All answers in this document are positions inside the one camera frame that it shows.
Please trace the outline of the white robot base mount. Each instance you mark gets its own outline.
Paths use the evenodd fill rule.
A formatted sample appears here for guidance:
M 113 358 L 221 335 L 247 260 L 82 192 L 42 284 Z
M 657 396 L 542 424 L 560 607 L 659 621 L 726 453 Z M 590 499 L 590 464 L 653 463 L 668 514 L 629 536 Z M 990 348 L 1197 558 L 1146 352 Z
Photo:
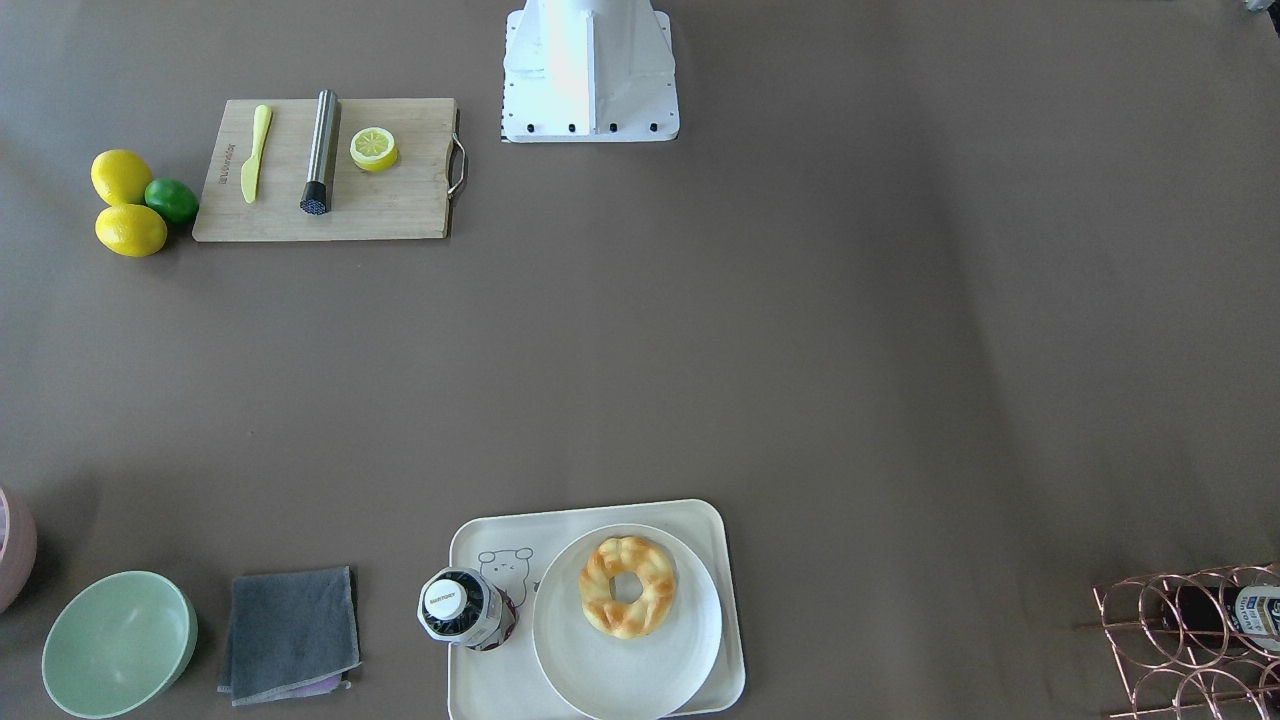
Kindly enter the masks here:
M 506 18 L 503 69 L 508 143 L 678 137 L 671 20 L 649 1 L 527 1 Z

